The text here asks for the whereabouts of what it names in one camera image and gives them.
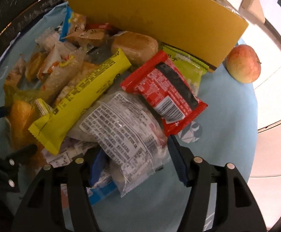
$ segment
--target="apple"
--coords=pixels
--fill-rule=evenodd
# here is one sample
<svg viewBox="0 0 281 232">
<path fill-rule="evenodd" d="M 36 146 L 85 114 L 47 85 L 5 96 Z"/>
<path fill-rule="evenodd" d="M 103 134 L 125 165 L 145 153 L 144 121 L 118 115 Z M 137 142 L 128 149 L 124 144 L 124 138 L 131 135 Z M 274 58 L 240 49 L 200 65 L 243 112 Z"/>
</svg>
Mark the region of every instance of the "apple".
<svg viewBox="0 0 281 232">
<path fill-rule="evenodd" d="M 251 46 L 241 44 L 226 57 L 226 69 L 238 82 L 248 84 L 260 76 L 261 62 Z"/>
</svg>

